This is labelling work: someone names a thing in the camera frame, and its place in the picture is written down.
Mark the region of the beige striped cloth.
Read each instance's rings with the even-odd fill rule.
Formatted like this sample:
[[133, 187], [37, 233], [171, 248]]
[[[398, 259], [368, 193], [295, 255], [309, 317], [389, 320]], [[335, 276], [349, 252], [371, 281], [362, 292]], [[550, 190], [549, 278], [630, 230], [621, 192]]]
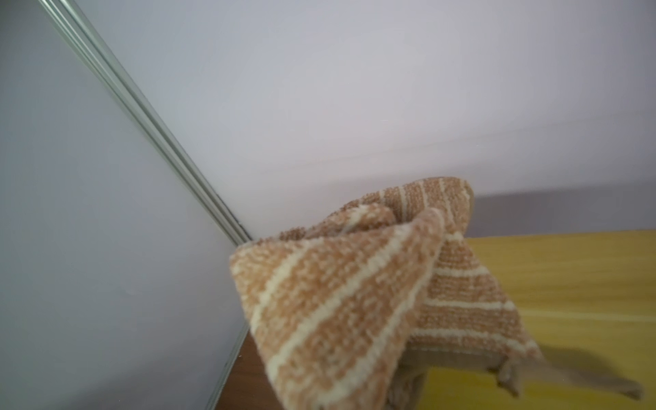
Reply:
[[642, 398], [635, 381], [544, 358], [466, 242], [473, 204], [464, 179], [420, 179], [236, 249], [232, 278], [284, 408], [413, 409], [432, 367], [493, 373], [513, 396], [531, 380]]

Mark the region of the white metal yellow wood bookshelf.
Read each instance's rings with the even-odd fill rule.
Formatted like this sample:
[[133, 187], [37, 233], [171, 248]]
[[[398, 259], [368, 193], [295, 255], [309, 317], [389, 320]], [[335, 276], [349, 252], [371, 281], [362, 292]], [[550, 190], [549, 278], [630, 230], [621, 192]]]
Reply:
[[516, 399], [489, 375], [439, 369], [428, 376], [420, 408], [654, 408], [654, 232], [485, 237], [473, 239], [471, 246], [551, 362], [633, 379], [645, 396], [634, 401], [526, 383]]

